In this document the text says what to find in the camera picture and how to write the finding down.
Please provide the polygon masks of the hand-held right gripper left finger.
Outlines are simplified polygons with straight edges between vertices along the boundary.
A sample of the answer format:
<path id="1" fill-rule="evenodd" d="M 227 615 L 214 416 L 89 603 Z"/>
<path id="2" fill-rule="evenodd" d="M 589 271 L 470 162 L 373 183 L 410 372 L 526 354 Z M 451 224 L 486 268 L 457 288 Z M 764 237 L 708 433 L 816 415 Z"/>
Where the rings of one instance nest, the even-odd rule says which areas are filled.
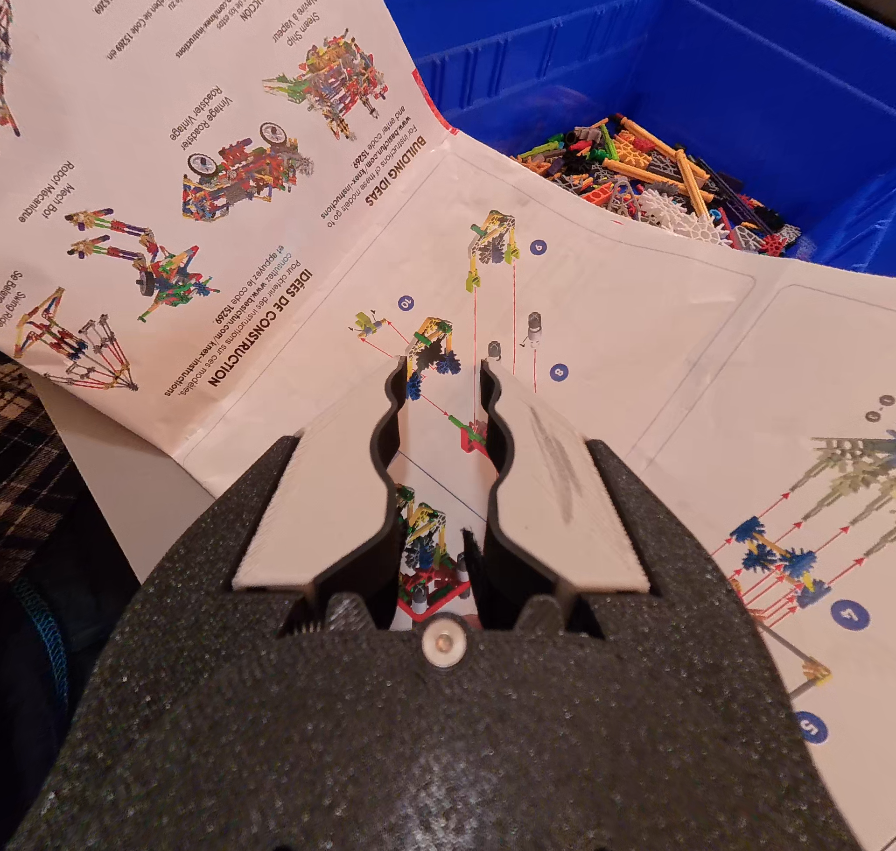
<path id="1" fill-rule="evenodd" d="M 404 541 L 387 466 L 406 378 L 406 359 L 391 357 L 298 433 L 234 590 L 299 590 L 318 612 L 352 592 L 372 616 L 395 615 Z"/>

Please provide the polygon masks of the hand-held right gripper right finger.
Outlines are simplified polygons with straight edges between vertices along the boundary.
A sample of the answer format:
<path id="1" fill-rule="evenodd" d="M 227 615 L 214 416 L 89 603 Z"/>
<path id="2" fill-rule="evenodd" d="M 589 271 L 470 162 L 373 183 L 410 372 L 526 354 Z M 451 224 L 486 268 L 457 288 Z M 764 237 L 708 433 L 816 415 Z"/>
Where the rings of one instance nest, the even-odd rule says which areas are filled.
<path id="1" fill-rule="evenodd" d="M 480 365 L 487 454 L 497 470 L 483 548 L 465 549 L 481 621 L 515 621 L 535 596 L 569 620 L 590 594 L 651 584 L 585 436 L 502 364 Z"/>

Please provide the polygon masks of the toy building instruction booklet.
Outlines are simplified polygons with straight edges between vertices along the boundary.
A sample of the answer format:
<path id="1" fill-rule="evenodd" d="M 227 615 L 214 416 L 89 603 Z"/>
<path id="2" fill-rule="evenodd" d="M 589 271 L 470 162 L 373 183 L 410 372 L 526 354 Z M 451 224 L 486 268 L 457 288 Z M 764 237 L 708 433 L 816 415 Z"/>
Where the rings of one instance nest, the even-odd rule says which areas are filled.
<path id="1" fill-rule="evenodd" d="M 2 350 L 221 494 L 376 366 L 461 612 L 478 360 L 610 444 L 758 621 L 828 789 L 894 846 L 894 278 L 579 199 L 445 118 L 385 0 L 2 0 Z"/>

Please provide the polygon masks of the person's plaid shirt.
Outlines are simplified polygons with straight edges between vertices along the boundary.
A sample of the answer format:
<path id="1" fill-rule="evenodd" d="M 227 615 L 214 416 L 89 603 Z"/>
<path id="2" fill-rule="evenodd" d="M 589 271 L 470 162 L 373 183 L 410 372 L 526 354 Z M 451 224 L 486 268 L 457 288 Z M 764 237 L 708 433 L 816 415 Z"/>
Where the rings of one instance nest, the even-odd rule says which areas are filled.
<path id="1" fill-rule="evenodd" d="M 1 355 L 1 579 L 13 583 L 49 543 L 62 565 L 130 599 L 139 582 L 26 371 Z"/>

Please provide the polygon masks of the dark cloth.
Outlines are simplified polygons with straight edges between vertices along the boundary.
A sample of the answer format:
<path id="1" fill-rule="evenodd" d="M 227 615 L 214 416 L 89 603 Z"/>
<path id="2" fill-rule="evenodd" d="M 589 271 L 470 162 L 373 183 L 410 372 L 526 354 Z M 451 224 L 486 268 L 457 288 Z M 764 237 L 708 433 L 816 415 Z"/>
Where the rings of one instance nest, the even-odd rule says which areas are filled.
<path id="1" fill-rule="evenodd" d="M 17 822 L 59 755 L 139 581 L 122 569 L 38 568 L 2 587 L 2 820 Z"/>

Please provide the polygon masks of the pile of colourful toy pieces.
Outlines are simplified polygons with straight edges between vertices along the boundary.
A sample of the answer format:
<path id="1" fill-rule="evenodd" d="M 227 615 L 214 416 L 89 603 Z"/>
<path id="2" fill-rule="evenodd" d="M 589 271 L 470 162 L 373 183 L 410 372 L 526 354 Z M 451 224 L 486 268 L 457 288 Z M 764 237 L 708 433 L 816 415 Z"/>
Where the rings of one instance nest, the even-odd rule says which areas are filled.
<path id="1" fill-rule="evenodd" d="M 688 239 L 778 258 L 802 236 L 742 182 L 620 114 L 556 133 L 513 159 L 589 204 Z"/>

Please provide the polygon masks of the blue plastic parts bin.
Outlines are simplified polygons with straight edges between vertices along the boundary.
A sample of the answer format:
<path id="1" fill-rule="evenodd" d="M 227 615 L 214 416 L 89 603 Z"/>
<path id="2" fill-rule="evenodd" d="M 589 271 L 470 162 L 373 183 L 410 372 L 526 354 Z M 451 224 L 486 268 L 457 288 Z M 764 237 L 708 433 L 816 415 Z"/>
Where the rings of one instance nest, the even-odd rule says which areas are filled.
<path id="1" fill-rule="evenodd" d="M 831 0 L 385 0 L 442 115 L 506 155 L 620 113 L 895 272 L 894 31 Z"/>

